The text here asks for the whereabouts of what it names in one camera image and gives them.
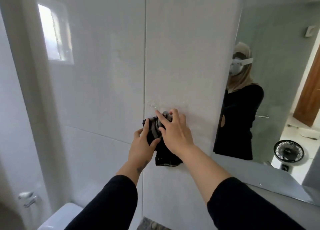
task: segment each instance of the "woman in mirror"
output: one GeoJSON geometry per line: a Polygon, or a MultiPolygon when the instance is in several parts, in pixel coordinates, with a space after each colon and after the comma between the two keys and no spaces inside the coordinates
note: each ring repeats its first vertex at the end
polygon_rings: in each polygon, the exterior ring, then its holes
{"type": "Polygon", "coordinates": [[[234,49],[233,62],[222,109],[222,121],[214,145],[216,154],[252,160],[252,123],[264,92],[250,75],[251,50],[239,42],[234,49]]]}

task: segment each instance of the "finger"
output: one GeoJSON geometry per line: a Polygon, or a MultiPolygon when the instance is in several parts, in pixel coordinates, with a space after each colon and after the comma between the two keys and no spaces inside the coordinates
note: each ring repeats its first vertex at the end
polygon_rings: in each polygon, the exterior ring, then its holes
{"type": "Polygon", "coordinates": [[[149,132],[149,119],[146,119],[141,136],[146,137],[148,135],[148,132],[149,132]]]}
{"type": "Polygon", "coordinates": [[[172,113],[172,122],[180,121],[179,112],[176,108],[171,109],[170,112],[172,113]]]}
{"type": "Polygon", "coordinates": [[[180,123],[186,126],[186,115],[185,114],[181,114],[180,115],[180,123]]]}
{"type": "Polygon", "coordinates": [[[170,125],[170,122],[165,117],[163,117],[162,113],[160,113],[158,110],[156,110],[156,115],[158,116],[158,119],[165,127],[167,125],[170,125]]]}
{"type": "Polygon", "coordinates": [[[157,144],[161,141],[161,139],[155,139],[153,142],[151,142],[150,144],[150,148],[154,151],[155,147],[157,146],[157,144]]]}
{"type": "Polygon", "coordinates": [[[161,132],[163,138],[166,137],[167,131],[164,127],[159,127],[159,131],[161,132]]]}
{"type": "Polygon", "coordinates": [[[134,133],[134,139],[139,138],[143,129],[139,129],[134,133]]]}

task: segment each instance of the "fan grille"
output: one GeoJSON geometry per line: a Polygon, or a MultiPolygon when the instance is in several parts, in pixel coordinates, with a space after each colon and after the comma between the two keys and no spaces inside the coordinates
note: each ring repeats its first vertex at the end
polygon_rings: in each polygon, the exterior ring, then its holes
{"type": "Polygon", "coordinates": [[[274,145],[275,156],[288,163],[294,163],[302,160],[304,151],[301,145],[292,140],[281,140],[274,145]]]}

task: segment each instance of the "black towel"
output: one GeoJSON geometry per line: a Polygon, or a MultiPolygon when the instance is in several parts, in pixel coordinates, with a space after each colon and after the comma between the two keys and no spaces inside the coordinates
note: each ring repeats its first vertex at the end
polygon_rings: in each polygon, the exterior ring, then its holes
{"type": "MultiPolygon", "coordinates": [[[[172,121],[172,115],[169,112],[164,111],[162,115],[168,120],[172,121]]],[[[149,145],[154,141],[154,139],[160,138],[161,141],[156,146],[155,151],[157,152],[156,155],[156,166],[169,166],[169,167],[176,167],[182,161],[176,155],[174,155],[169,149],[166,147],[161,131],[159,131],[159,127],[165,126],[160,122],[157,116],[149,118],[149,133],[147,135],[147,141],[149,145]]]]}

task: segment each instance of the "toilet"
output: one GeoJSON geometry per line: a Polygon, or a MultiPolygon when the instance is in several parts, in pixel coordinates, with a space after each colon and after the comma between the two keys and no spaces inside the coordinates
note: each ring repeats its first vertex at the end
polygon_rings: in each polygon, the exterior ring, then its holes
{"type": "Polygon", "coordinates": [[[67,203],[46,220],[38,230],[64,230],[83,208],[73,203],[67,203]]]}

